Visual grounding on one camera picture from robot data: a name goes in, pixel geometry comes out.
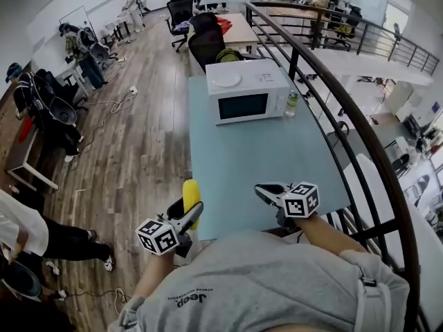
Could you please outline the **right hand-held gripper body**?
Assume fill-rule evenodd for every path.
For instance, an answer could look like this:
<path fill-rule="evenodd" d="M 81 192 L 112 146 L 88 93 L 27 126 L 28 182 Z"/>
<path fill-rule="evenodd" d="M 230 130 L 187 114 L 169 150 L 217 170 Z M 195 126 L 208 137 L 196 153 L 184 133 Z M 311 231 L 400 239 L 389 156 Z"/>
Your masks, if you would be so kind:
<path fill-rule="evenodd" d="M 285 230 L 294 230 L 292 219 L 306 219 L 318 208 L 318 186 L 301 182 L 290 187 L 277 202 L 276 215 L 278 224 Z"/>

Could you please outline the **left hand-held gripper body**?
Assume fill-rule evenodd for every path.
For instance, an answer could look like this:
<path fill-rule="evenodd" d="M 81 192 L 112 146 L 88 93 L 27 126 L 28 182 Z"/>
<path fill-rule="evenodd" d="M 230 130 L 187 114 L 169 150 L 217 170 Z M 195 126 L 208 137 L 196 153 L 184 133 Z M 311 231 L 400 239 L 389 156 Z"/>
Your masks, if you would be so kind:
<path fill-rule="evenodd" d="M 190 235 L 180 233 L 167 221 L 147 219 L 137 227 L 135 233 L 142 247 L 157 256 L 174 252 L 186 258 L 192 247 Z"/>

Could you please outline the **yellow corn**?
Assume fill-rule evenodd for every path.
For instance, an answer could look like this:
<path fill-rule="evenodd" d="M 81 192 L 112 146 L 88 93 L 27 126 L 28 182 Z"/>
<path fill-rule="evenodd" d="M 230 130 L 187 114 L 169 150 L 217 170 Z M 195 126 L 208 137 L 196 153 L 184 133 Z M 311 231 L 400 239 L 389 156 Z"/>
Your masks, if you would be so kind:
<path fill-rule="evenodd" d="M 183 184 L 182 195 L 184 210 L 185 212 L 187 212 L 195 203 L 201 201 L 201 193 L 198 182 L 196 182 L 196 180 L 194 179 L 186 180 Z M 197 222 L 197 224 L 192 226 L 190 230 L 196 230 L 198 223 L 199 221 Z"/>

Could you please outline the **white plate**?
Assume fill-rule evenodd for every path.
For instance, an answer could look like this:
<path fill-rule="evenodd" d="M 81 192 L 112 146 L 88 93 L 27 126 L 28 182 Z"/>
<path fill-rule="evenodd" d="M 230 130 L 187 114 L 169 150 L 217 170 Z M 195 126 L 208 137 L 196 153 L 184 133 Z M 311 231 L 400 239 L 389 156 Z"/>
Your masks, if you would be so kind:
<path fill-rule="evenodd" d="M 209 80 L 211 86 L 223 89 L 237 86 L 241 81 L 242 76 L 239 73 L 214 75 Z"/>

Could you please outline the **person's left forearm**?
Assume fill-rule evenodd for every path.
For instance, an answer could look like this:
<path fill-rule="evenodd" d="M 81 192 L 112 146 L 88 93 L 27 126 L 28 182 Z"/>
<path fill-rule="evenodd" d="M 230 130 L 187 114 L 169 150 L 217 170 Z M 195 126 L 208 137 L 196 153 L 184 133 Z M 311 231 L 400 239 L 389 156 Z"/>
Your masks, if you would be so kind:
<path fill-rule="evenodd" d="M 174 270 L 175 251 L 158 256 L 151 254 L 139 282 L 134 290 L 134 297 L 149 297 L 159 284 Z"/>

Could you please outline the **person's right forearm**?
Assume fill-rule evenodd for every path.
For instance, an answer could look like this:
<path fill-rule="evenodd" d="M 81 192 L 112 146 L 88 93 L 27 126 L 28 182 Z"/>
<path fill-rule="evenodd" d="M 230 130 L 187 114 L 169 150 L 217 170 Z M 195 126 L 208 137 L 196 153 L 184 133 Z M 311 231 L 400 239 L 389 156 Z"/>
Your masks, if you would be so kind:
<path fill-rule="evenodd" d="M 293 221 L 303 231 L 311 245 L 322 248 L 334 255 L 339 256 L 346 250 L 366 252 L 366 249 L 360 243 L 338 231 L 315 214 L 307 218 L 296 218 Z"/>

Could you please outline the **light blue table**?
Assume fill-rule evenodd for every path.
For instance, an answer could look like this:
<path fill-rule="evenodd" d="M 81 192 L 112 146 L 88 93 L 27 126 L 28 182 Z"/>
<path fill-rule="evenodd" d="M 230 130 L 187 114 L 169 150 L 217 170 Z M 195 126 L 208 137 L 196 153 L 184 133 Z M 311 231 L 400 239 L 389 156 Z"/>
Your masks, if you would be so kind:
<path fill-rule="evenodd" d="M 316 118 L 299 100 L 291 118 L 216 125 L 204 76 L 188 80 L 192 177 L 204 204 L 202 241 L 277 227 L 277 210 L 256 194 L 258 183 L 316 184 L 319 214 L 350 205 L 341 175 Z"/>

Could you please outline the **clear plastic bottle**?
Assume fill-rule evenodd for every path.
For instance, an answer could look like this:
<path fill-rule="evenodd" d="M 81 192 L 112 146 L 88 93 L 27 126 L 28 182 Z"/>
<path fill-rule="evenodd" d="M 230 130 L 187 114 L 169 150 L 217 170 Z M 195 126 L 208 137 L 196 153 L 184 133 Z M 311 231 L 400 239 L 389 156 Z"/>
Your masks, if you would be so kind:
<path fill-rule="evenodd" d="M 286 117 L 294 117 L 296 113 L 296 109 L 298 106 L 298 101 L 300 99 L 300 94 L 297 91 L 290 92 L 287 103 L 284 109 L 284 115 Z"/>

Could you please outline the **dark metal railing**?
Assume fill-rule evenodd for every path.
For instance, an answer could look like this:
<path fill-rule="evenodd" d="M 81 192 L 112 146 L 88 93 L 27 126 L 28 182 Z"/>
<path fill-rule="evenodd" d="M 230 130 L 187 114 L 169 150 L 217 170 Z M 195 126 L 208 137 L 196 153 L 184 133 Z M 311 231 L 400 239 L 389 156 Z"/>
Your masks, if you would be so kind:
<path fill-rule="evenodd" d="M 332 125 L 356 179 L 353 185 L 345 177 L 335 149 L 330 142 L 327 143 L 350 201 L 349 206 L 336 210 L 342 231 L 370 252 L 380 255 L 384 263 L 409 283 L 404 331 L 443 332 L 443 243 L 428 221 L 415 214 L 414 207 L 405 200 L 382 144 L 349 93 L 311 50 L 273 17 L 260 10 L 265 5 L 264 2 L 246 3 L 247 22 L 266 37 L 270 34 L 265 28 L 272 28 L 292 47 L 292 52 L 287 53 L 278 42 L 274 43 L 289 63 L 287 74 L 290 80 L 296 77 L 307 80 L 298 65 L 300 61 L 312 68 L 350 117 L 369 154 L 371 170 L 364 173 L 362 162 L 339 129 L 328 106 L 309 84 L 307 87 Z"/>

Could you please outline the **green backpack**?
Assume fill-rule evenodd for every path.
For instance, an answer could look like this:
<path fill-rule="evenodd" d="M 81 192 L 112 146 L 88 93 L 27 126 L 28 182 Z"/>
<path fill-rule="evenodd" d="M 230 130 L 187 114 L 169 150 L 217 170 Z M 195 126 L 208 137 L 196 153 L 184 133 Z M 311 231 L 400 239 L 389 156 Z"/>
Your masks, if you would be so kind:
<path fill-rule="evenodd" d="M 216 63 L 237 62 L 243 60 L 243 55 L 233 48 L 225 48 L 224 50 L 221 50 L 215 58 Z"/>

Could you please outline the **black mesh office chair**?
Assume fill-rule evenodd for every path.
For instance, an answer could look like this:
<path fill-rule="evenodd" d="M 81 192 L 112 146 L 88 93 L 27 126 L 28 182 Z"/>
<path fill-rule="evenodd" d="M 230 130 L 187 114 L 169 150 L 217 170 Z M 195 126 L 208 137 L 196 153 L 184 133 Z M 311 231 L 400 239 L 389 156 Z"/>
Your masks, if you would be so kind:
<path fill-rule="evenodd" d="M 188 48 L 203 72 L 206 66 L 216 63 L 217 55 L 225 49 L 222 27 L 213 13 L 204 12 L 189 20 L 194 34 L 188 40 Z"/>
<path fill-rule="evenodd" d="M 183 21 L 189 21 L 193 17 L 193 0 L 169 0 L 167 2 L 167 9 L 170 16 L 166 19 L 170 34 L 175 37 L 181 37 L 171 43 L 177 53 L 180 48 L 188 41 L 187 35 L 175 35 L 172 30 Z"/>

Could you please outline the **wooden top table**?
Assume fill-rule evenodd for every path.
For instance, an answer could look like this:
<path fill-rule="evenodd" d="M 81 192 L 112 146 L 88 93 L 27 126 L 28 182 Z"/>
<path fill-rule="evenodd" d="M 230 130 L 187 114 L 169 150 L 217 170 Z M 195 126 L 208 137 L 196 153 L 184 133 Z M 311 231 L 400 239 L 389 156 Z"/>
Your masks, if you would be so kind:
<path fill-rule="evenodd" d="M 245 50 L 252 55 L 257 55 L 259 39 L 246 21 L 244 15 L 241 13 L 233 13 L 218 16 L 232 22 L 231 29 L 223 35 L 225 47 L 238 51 Z"/>

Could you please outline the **brown desk with white legs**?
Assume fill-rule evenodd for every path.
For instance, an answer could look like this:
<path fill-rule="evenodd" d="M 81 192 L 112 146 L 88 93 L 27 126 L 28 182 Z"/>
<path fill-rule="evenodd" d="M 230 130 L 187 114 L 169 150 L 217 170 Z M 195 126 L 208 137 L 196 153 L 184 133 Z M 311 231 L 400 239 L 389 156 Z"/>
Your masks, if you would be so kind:
<path fill-rule="evenodd" d="M 26 118 L 29 117 L 25 116 L 22 120 L 6 157 L 5 173 L 35 192 L 43 184 L 52 190 L 59 190 L 59 185 L 42 171 L 49 143 L 44 140 L 42 132 L 39 131 L 34 123 L 25 141 L 19 142 L 19 134 Z"/>

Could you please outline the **grey office chair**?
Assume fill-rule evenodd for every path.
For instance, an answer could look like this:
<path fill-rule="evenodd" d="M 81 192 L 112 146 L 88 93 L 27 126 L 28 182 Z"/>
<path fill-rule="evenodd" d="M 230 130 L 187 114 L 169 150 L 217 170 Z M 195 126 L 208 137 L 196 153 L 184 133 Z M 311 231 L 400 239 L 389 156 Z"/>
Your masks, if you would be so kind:
<path fill-rule="evenodd" d="M 107 46 L 103 46 L 100 43 L 94 43 L 90 48 L 89 51 L 94 58 L 94 60 L 97 62 L 98 66 L 104 70 L 108 67 L 111 60 L 117 60 L 117 53 L 111 52 Z"/>

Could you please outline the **whiteboard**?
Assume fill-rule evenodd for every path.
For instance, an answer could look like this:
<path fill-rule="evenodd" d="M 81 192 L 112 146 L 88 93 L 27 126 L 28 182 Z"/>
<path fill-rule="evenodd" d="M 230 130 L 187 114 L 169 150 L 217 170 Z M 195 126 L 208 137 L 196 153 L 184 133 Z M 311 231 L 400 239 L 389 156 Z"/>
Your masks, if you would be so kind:
<path fill-rule="evenodd" d="M 60 24 L 71 24 L 78 28 L 90 28 L 92 25 L 84 6 L 80 6 L 59 20 Z"/>

